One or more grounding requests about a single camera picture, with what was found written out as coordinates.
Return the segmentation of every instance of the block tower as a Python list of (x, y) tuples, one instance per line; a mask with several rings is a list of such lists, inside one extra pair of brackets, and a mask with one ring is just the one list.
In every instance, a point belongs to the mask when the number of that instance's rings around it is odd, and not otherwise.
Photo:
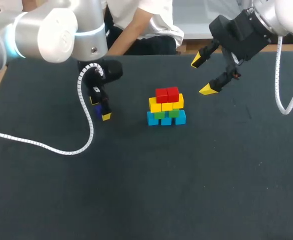
[(177, 87), (158, 88), (156, 97), (148, 99), (150, 111), (147, 112), (149, 126), (161, 124), (162, 126), (184, 125), (187, 122), (184, 110), (184, 98)]

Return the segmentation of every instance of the black table surface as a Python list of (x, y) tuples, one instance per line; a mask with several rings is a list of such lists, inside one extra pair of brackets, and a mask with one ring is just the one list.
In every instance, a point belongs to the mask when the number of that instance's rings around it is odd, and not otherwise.
[[(106, 87), (112, 118), (93, 117), (93, 144), (80, 155), (0, 138), (0, 240), (293, 240), (293, 111), (276, 106), (275, 53), (243, 64), (240, 81), (210, 96), (199, 90), (224, 70), (223, 57), (199, 69), (193, 57), (118, 58), (124, 76)], [(0, 132), (82, 147), (77, 75), (74, 60), (10, 64)], [(148, 98), (172, 86), (187, 124), (149, 127)], [(293, 52), (282, 56), (280, 87), (287, 106)]]

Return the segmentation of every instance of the hand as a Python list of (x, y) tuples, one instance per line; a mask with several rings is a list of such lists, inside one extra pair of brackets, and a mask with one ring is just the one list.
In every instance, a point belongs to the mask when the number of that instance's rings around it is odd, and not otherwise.
[(22, 0), (22, 5), (23, 12), (30, 12), (38, 7), (37, 0)]

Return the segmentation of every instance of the blue cube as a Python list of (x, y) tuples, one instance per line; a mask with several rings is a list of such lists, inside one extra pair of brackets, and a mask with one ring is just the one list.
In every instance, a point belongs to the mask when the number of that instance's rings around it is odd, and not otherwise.
[(147, 112), (147, 124), (149, 126), (159, 125), (159, 119), (155, 119), (155, 114), (150, 111)]
[(184, 110), (180, 110), (180, 115), (175, 119), (175, 125), (184, 125), (187, 123), (187, 116)]
[(102, 119), (102, 106), (101, 104), (97, 104), (94, 106), (94, 111), (95, 111), (95, 114), (96, 116), (99, 118), (99, 119)]
[(165, 112), (165, 118), (161, 119), (161, 125), (162, 126), (170, 126), (172, 125), (172, 118), (169, 117), (169, 112)]

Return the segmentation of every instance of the person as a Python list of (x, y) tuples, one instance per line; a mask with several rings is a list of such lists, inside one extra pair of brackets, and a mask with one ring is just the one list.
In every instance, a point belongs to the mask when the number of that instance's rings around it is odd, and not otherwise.
[(0, 0), (0, 12), (4, 10), (30, 12), (36, 8), (36, 0)]
[(173, 0), (101, 0), (108, 55), (174, 55), (184, 33), (173, 24)]

